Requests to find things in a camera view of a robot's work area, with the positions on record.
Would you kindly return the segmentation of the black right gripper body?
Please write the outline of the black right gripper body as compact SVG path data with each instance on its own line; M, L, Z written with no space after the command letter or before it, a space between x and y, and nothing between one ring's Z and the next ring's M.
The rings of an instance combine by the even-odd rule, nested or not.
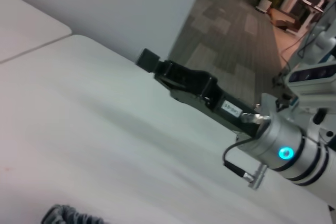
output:
M257 123L244 122L244 115L256 115L257 112L221 89L218 84L217 101L203 101L189 93L175 90L171 91L171 95L179 102L201 111L231 131L242 132L256 138L263 128Z

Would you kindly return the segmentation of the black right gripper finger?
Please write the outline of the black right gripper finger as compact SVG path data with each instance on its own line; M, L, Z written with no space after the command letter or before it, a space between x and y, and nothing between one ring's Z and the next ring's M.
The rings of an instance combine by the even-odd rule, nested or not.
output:
M206 71L192 70L171 60L161 61L147 48L136 65L154 74L154 79L170 91L186 92L203 101L217 101L217 79Z

